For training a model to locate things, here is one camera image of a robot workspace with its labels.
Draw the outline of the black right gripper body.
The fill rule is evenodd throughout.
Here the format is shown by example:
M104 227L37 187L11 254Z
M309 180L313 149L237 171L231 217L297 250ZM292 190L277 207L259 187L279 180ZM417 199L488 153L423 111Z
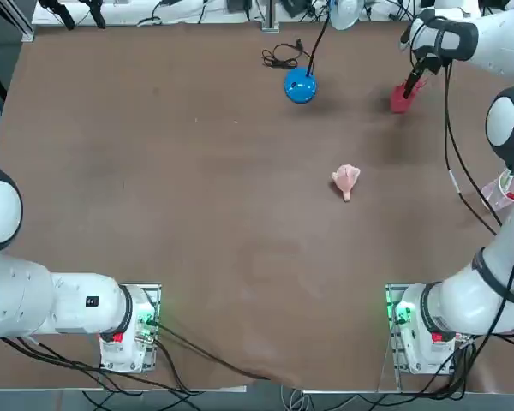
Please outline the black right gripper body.
M451 64L450 58L439 57L427 52L424 48L414 49L413 56L416 58L417 64L422 67L447 67Z

